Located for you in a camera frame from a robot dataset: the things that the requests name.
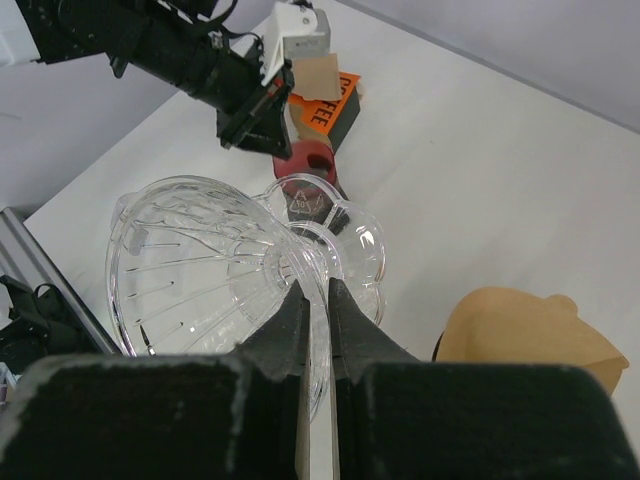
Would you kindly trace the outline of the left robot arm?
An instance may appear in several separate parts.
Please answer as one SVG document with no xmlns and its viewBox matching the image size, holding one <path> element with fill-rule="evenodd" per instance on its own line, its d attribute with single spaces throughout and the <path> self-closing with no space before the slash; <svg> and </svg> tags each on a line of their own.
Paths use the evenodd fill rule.
<svg viewBox="0 0 640 480">
<path fill-rule="evenodd" d="M 287 159 L 291 64 L 266 73 L 259 36 L 245 55 L 214 1 L 4 1 L 2 48 L 15 62 L 55 64 L 104 54 L 115 77 L 133 65 L 217 113 L 222 147 Z"/>
</svg>

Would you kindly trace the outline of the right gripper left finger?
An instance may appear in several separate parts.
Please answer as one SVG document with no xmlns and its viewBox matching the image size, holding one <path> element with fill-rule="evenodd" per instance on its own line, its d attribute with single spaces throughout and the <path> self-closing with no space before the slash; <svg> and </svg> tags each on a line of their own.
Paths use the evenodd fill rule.
<svg viewBox="0 0 640 480">
<path fill-rule="evenodd" d="M 5 479 L 305 479 L 310 304 L 222 355 L 65 355 L 32 365 L 1 418 Z"/>
</svg>

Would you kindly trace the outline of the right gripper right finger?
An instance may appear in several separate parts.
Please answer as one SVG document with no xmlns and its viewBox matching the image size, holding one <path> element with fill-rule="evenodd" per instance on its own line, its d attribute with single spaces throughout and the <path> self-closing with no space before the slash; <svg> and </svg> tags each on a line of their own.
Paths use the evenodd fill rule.
<svg viewBox="0 0 640 480">
<path fill-rule="evenodd" d="M 567 365 L 412 356 L 329 282 L 338 479 L 631 479 L 635 455 L 596 379 Z"/>
</svg>

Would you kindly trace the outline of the clear glass dripper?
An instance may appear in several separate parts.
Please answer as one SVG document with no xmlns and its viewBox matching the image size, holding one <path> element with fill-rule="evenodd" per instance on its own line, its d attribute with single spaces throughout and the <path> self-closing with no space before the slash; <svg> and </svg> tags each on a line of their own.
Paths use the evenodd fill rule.
<svg viewBox="0 0 640 480">
<path fill-rule="evenodd" d="M 174 176 L 122 196 L 111 220 L 106 291 L 128 356 L 224 354 L 282 306 L 310 303 L 309 410 L 328 390 L 328 287 L 345 282 L 373 322 L 384 314 L 383 230 L 328 181 L 291 174 L 250 196 Z"/>
</svg>

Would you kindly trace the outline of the orange coffee filter box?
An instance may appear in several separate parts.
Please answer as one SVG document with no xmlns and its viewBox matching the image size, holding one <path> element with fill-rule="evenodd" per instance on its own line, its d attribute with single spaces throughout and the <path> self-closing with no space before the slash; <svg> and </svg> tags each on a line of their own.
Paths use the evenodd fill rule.
<svg viewBox="0 0 640 480">
<path fill-rule="evenodd" d="M 299 140 L 319 141 L 336 153 L 360 114 L 361 77 L 341 72 L 339 100 L 304 100 L 291 94 L 289 111 Z"/>
</svg>

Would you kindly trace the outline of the brown paper coffee filter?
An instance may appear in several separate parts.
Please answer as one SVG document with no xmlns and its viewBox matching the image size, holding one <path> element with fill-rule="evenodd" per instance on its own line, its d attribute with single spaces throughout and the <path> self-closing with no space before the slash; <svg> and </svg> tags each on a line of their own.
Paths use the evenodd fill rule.
<svg viewBox="0 0 640 480">
<path fill-rule="evenodd" d="M 608 394 L 616 389 L 626 357 L 579 317 L 570 297 L 539 297 L 483 287 L 459 301 L 434 349 L 438 362 L 564 364 L 587 370 Z"/>
</svg>

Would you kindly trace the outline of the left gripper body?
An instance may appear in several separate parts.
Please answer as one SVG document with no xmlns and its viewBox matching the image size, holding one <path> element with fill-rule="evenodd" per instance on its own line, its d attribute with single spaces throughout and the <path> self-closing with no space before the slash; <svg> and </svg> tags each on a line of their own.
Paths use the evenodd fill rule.
<svg viewBox="0 0 640 480">
<path fill-rule="evenodd" d="M 214 107 L 225 148 L 292 153 L 284 119 L 293 88 L 288 62 L 267 79 L 256 55 L 231 49 L 219 21 L 189 23 L 155 1 L 106 1 L 104 13 L 114 22 L 105 52 L 115 77 L 134 65 Z"/>
</svg>

